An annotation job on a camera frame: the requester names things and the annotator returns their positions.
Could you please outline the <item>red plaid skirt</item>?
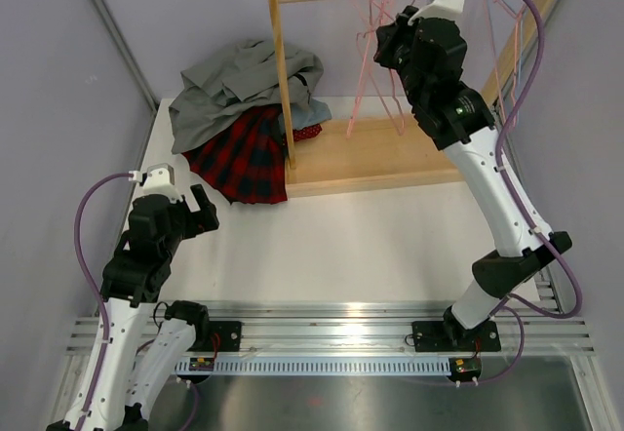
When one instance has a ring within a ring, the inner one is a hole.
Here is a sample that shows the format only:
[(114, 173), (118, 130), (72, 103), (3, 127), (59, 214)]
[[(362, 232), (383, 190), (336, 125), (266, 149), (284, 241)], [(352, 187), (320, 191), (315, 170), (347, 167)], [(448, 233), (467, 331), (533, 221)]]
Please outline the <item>red plaid skirt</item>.
[(226, 130), (182, 156), (190, 171), (230, 203), (274, 205), (288, 200), (279, 105), (255, 106)]

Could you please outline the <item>light blue denim skirt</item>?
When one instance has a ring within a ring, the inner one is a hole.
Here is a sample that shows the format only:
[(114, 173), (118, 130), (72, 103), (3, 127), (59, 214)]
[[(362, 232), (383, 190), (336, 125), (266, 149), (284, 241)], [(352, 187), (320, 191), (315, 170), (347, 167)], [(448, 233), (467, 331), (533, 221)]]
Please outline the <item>light blue denim skirt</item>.
[(328, 121), (332, 118), (330, 108), (322, 101), (311, 98), (307, 103), (291, 106), (292, 127), (301, 130)]

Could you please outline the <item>grey pleated skirt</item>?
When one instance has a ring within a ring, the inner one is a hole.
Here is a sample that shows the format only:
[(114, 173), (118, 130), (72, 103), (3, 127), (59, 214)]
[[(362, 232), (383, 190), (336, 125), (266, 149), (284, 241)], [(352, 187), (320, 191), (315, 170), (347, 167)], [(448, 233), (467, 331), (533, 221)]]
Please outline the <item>grey pleated skirt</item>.
[[(324, 73), (320, 58), (285, 45), (291, 106), (307, 103)], [(180, 73), (183, 89), (169, 106), (173, 154), (195, 149), (255, 106), (281, 105), (277, 58), (270, 40), (229, 44)]]

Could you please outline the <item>red dotted skirt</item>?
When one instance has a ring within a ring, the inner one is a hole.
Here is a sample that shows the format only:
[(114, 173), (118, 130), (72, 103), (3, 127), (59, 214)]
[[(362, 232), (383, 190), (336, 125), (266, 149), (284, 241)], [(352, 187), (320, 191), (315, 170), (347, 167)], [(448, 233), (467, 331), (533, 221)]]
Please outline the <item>red dotted skirt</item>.
[(323, 131), (323, 127), (321, 124), (315, 124), (311, 126), (306, 126), (299, 130), (293, 131), (293, 141), (299, 142), (303, 140), (308, 140), (314, 137), (317, 137)]

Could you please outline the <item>blue wire hanger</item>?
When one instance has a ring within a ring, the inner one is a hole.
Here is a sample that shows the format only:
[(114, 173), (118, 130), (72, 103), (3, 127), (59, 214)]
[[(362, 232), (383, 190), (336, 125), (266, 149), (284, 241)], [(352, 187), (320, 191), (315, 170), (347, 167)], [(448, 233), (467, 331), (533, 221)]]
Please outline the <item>blue wire hanger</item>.
[(522, 74), (522, 62), (523, 62), (523, 39), (524, 39), (524, 22), (527, 15), (527, 4), (524, 4), (522, 8), (516, 13), (516, 23), (514, 30), (514, 64), (512, 71), (512, 87), (511, 92), (514, 94), (520, 82), (520, 76)]

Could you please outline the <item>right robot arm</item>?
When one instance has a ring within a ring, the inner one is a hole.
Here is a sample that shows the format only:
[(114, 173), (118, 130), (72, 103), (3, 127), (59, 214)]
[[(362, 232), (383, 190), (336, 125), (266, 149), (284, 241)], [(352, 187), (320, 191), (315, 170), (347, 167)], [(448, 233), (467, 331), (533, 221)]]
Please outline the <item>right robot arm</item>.
[(414, 326), (420, 352), (470, 351), (481, 345), (497, 351), (490, 315), (518, 286), (571, 247), (555, 232), (521, 190), (497, 152), (494, 119), (482, 96), (461, 79), (467, 52), (456, 23), (425, 17), (414, 6), (376, 30), (374, 60), (398, 73), (418, 127), (460, 171), (482, 211), (494, 249), (472, 265), (473, 281), (444, 313), (424, 328)]

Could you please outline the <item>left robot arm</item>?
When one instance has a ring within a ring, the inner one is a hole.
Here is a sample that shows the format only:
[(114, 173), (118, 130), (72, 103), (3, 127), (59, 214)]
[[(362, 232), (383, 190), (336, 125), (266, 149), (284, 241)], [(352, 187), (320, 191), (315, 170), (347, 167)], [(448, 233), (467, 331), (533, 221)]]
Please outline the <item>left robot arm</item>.
[(64, 418), (52, 430), (145, 430), (156, 399), (176, 361), (208, 345), (208, 309), (175, 301), (166, 310), (156, 338), (142, 358), (140, 338), (170, 277), (181, 242), (217, 230), (216, 207), (204, 188), (190, 188), (199, 208), (164, 193), (134, 200), (113, 257), (103, 270), (98, 291), (99, 337), (81, 384)]

